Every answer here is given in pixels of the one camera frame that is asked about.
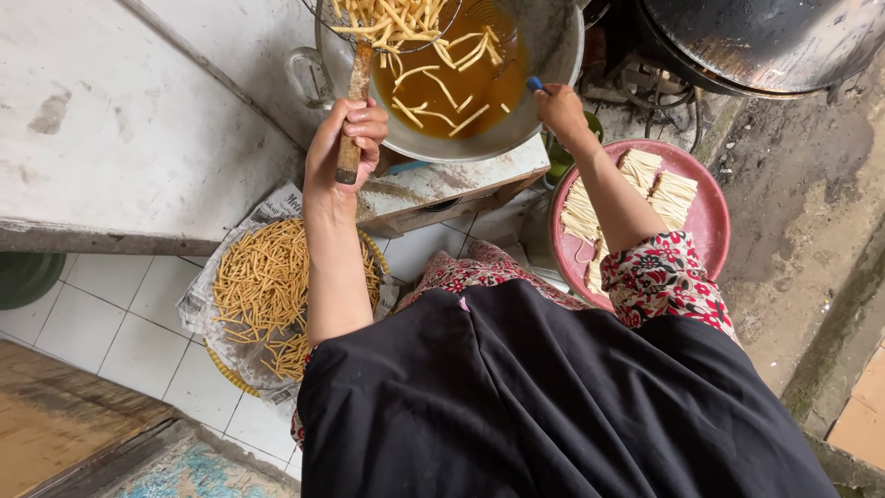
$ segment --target woman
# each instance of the woman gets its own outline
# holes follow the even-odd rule
[[[547,89],[539,117],[576,158],[613,251],[602,271],[617,317],[478,242],[472,260],[434,256],[414,295],[373,324],[356,194],[387,114],[338,101],[304,184],[304,495],[837,496],[737,344],[691,235],[667,233],[574,92]],[[345,117],[363,150],[351,187],[334,179]]]

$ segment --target concrete floor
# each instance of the concrete floor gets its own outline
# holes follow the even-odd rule
[[[837,107],[823,96],[749,102],[711,167],[732,223],[719,284],[778,395],[885,212],[883,78],[880,54]]]

